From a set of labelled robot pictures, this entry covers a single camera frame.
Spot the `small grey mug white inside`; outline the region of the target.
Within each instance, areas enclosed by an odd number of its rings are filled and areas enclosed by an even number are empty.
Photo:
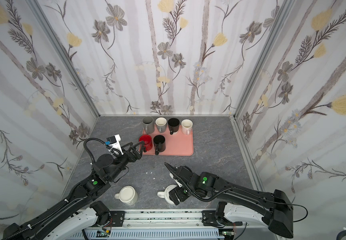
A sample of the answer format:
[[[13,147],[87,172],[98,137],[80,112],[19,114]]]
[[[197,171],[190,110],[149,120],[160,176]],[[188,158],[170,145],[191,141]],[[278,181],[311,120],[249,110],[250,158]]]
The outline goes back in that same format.
[[[155,124],[157,126],[158,132],[159,133],[164,133],[166,131],[166,129],[167,129],[168,121],[167,121],[166,118],[160,117],[160,118],[156,119]]]

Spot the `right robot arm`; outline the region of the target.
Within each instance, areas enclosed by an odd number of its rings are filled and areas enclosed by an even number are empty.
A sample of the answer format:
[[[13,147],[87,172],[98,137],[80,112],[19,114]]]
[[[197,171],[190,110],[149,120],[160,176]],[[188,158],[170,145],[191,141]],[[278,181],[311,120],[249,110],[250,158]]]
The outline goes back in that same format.
[[[178,184],[169,192],[169,198],[175,205],[189,197],[202,202],[222,199],[261,214],[263,223],[272,233],[288,239],[294,237],[293,207],[285,192],[256,191],[233,184],[209,172],[197,175],[187,166],[174,167],[169,163],[165,163],[165,166],[170,171],[171,178]]]

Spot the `white ribbed mug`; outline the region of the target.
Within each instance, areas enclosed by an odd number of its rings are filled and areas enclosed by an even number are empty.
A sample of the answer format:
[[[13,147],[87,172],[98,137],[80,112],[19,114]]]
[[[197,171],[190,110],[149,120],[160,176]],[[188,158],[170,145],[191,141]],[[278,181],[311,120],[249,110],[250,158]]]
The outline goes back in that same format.
[[[169,185],[168,187],[165,188],[163,192],[158,192],[157,196],[161,199],[165,199],[165,201],[170,204],[174,205],[174,202],[170,199],[170,191],[175,189],[177,185]]]

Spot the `tall grey mug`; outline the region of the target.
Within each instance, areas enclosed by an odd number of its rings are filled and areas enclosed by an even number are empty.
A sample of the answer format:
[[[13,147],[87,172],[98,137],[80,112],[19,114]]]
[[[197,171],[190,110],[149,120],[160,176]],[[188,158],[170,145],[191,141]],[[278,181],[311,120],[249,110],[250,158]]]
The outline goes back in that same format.
[[[144,117],[142,120],[145,133],[150,135],[155,131],[155,121],[153,117]]]

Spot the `cream mug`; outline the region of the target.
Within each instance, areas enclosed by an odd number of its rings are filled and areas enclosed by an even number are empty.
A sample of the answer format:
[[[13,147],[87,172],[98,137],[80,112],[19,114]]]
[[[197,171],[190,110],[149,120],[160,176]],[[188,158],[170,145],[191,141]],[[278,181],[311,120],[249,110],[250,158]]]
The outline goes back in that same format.
[[[115,194],[115,199],[128,206],[133,206],[138,201],[138,198],[138,193],[132,186],[125,186],[118,194]]]

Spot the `red mug black handle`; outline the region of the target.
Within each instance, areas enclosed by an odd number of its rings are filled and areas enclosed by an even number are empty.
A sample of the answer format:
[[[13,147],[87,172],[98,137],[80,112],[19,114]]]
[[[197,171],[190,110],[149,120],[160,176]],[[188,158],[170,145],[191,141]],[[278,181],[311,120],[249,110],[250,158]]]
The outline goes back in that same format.
[[[153,138],[150,135],[142,135],[139,138],[140,142],[144,142],[144,149],[143,152],[146,153],[150,151],[153,148]]]

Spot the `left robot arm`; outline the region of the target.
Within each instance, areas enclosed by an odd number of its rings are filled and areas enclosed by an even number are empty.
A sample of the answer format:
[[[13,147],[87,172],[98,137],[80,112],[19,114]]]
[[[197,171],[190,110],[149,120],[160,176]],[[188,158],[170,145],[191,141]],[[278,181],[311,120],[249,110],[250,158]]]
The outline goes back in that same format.
[[[73,213],[103,195],[111,187],[111,184],[115,182],[115,178],[121,171],[124,171],[129,163],[134,163],[141,159],[145,152],[145,142],[140,141],[135,145],[128,143],[120,147],[121,150],[124,150],[125,147],[128,147],[128,149],[116,158],[113,158],[112,155],[102,155],[95,160],[93,153],[87,146],[89,141],[97,141],[103,145],[106,143],[97,138],[88,138],[84,141],[84,149],[92,161],[92,172],[90,175],[72,187],[65,199],[38,217],[20,226],[15,223],[8,226],[3,232],[4,240],[44,239]]]

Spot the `black mug white base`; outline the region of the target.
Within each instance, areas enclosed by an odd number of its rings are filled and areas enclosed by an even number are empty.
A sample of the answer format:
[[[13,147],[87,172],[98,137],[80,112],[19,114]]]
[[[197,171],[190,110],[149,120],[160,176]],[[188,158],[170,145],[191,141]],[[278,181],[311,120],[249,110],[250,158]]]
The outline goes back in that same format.
[[[170,131],[170,135],[174,135],[178,132],[180,126],[180,120],[177,118],[170,118],[168,120],[168,127]]]

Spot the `pink mug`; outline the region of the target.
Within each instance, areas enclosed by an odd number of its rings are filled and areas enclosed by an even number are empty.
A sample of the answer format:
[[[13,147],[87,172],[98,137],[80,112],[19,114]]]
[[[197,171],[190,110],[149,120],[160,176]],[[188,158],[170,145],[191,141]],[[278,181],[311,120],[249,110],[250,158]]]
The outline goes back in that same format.
[[[193,122],[189,119],[181,121],[181,131],[184,135],[190,135],[192,133]]]

